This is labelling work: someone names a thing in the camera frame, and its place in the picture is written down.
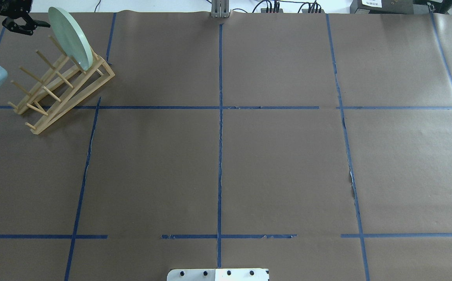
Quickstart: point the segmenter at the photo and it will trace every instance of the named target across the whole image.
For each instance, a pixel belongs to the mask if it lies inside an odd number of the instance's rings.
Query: wooden peg
[[[50,96],[52,96],[56,101],[61,102],[61,100],[53,93],[51,92],[47,87],[42,86],[42,89],[44,89]]]
[[[43,109],[42,105],[40,105],[37,101],[33,101],[33,104],[35,104],[36,107],[38,107],[41,111],[45,112],[45,110]]]
[[[36,130],[36,129],[37,129],[35,126],[31,125],[31,124],[28,123],[28,122],[24,123],[24,125],[30,127],[32,130]]]
[[[43,55],[43,53],[40,53],[39,50],[35,50],[35,53],[37,53],[37,55],[39,55],[40,58],[42,58],[43,61],[44,61],[51,69],[55,69],[55,67],[49,62],[49,60],[45,57],[45,55]]]
[[[54,39],[54,37],[49,35],[49,39],[54,43],[54,45],[56,45],[57,49],[63,54],[63,55],[67,55],[66,52],[63,50],[63,48],[61,47],[61,45],[56,41],[56,39]]]
[[[26,96],[30,95],[30,92],[27,91],[23,86],[19,85],[18,82],[15,82],[14,80],[10,80],[10,82],[14,84],[16,87],[18,87],[21,91],[23,91],[23,93],[26,94]]]
[[[26,73],[27,75],[30,75],[31,78],[37,80],[38,82],[42,83],[42,80],[40,78],[38,78],[35,74],[31,73],[30,71],[28,71],[26,68],[19,66],[19,69],[24,71],[24,73]]]
[[[56,71],[56,74],[63,82],[65,82],[71,89],[74,88],[73,85],[61,74],[59,71]]]
[[[96,60],[99,60],[99,55],[96,54],[96,52],[94,52],[94,49],[92,48],[92,46],[90,46],[90,51],[92,51],[92,55],[96,58]]]
[[[83,70],[82,66],[80,66],[76,59],[74,57],[71,57],[70,59],[76,65],[76,67],[78,67],[78,70],[81,71],[83,75],[85,75],[86,74],[85,70]]]
[[[45,115],[45,116],[49,116],[49,114],[48,114],[47,112],[45,112],[45,110],[43,110],[43,109],[40,110],[38,107],[34,107],[33,105],[31,105],[31,104],[29,104],[29,103],[27,103],[26,106],[29,107],[29,108],[31,108],[31,109],[33,109],[34,111],[36,111],[36,112],[38,112],[38,113],[41,113],[41,114],[43,114],[43,115]]]
[[[11,103],[10,101],[8,101],[7,104],[12,106],[15,110],[18,110],[18,108],[19,108],[19,107],[17,107],[17,105]]]

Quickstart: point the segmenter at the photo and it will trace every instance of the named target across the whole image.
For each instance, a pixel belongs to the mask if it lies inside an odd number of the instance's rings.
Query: white sticker
[[[361,3],[366,6],[381,8],[382,0],[361,0]]]
[[[367,9],[357,9],[355,14],[370,14],[370,10]]]

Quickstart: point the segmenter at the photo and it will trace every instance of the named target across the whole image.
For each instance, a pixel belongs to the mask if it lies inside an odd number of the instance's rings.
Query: light green plate
[[[92,66],[94,58],[89,42],[76,20],[64,9],[49,8],[49,21],[56,39],[69,57],[74,57],[83,70]]]

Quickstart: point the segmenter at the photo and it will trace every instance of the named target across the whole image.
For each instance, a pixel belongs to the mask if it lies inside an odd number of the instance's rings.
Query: metal bracket
[[[171,270],[167,281],[269,281],[267,269]]]
[[[229,0],[211,0],[212,18],[229,18]]]

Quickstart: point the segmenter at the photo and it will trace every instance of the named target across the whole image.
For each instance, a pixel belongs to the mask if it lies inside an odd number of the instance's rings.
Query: cable
[[[308,4],[308,5],[309,5],[309,9],[311,9],[311,3],[309,3],[309,2],[304,2],[304,4],[302,4],[302,5],[300,6],[299,10],[297,11],[298,14],[299,14],[300,11],[302,10],[302,7],[304,7],[304,5],[306,5],[306,4]]]
[[[96,9],[97,9],[97,7],[99,7],[99,4],[101,4],[101,0],[99,0],[99,2],[97,2],[97,5],[96,5],[96,7],[94,9],[94,12],[96,12]]]
[[[236,10],[244,11],[245,13],[247,13],[247,14],[248,14],[248,12],[247,12],[247,11],[245,11],[244,9],[240,9],[240,8],[232,9],[232,11],[236,11]]]
[[[285,0],[277,0],[277,1],[278,1],[278,2],[287,2],[287,3],[298,3],[298,4],[306,3],[306,2],[285,1]]]
[[[319,5],[318,2],[315,1],[307,12],[310,14],[318,14],[318,13],[320,14],[321,13],[321,5]]]
[[[271,1],[269,1],[269,0],[262,0],[261,2],[258,2],[258,4],[254,7],[254,9],[252,10],[252,12],[255,12],[255,9],[256,9],[259,5],[261,5],[262,2],[267,2],[267,3],[269,3],[269,7],[268,7],[268,5],[266,4],[266,12],[268,11],[268,9],[272,9],[272,8],[273,8],[273,4],[271,3]]]

